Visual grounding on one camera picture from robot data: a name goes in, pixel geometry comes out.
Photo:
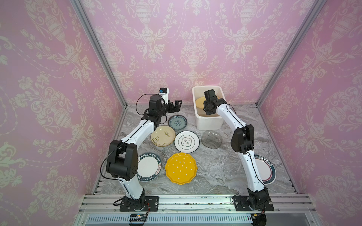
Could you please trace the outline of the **white plate green lettered rim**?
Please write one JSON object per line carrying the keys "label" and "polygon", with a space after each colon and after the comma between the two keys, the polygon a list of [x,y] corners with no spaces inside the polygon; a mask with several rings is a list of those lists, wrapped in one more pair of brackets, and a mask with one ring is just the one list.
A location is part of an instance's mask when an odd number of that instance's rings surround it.
{"label": "white plate green lettered rim", "polygon": [[138,156],[137,179],[149,182],[155,179],[162,169],[161,158],[155,153],[144,153]]}

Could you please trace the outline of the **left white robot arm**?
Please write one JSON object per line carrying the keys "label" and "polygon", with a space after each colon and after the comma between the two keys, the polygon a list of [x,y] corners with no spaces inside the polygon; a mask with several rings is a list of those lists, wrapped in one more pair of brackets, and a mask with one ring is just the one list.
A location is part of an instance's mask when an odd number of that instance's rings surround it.
{"label": "left white robot arm", "polygon": [[121,208],[130,211],[142,211],[147,205],[145,189],[136,177],[138,171],[138,148],[161,124],[161,118],[167,113],[178,113],[182,106],[181,100],[174,102],[168,99],[166,93],[150,95],[149,107],[142,114],[140,123],[130,134],[121,140],[113,140],[109,145],[107,157],[101,166],[106,172],[101,176],[108,180],[118,181],[125,191],[121,198]]}

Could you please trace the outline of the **yellow polka dot plate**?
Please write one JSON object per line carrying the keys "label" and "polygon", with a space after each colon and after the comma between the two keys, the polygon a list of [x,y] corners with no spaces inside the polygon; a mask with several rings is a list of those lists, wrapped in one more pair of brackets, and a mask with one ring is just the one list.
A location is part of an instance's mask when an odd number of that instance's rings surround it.
{"label": "yellow polka dot plate", "polygon": [[184,185],[196,177],[198,166],[190,154],[176,153],[167,160],[165,171],[171,182]]}

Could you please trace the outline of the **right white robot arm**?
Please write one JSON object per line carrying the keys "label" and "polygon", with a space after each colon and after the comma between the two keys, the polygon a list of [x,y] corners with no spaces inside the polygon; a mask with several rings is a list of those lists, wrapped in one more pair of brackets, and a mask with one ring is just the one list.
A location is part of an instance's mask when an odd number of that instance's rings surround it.
{"label": "right white robot arm", "polygon": [[261,179],[255,162],[254,127],[243,122],[224,99],[206,99],[204,111],[207,115],[218,114],[232,129],[231,147],[241,159],[248,183],[248,202],[251,209],[274,211],[269,189]]}

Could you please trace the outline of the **pale yellow round plate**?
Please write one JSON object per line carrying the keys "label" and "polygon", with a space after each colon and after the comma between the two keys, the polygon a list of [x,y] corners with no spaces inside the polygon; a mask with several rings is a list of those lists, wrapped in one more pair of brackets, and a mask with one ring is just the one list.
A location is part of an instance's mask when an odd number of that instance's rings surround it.
{"label": "pale yellow round plate", "polygon": [[213,114],[213,115],[207,115],[206,114],[206,112],[204,111],[204,101],[205,100],[206,100],[205,97],[200,97],[195,102],[198,115],[203,116],[203,117],[219,117],[218,114]]}

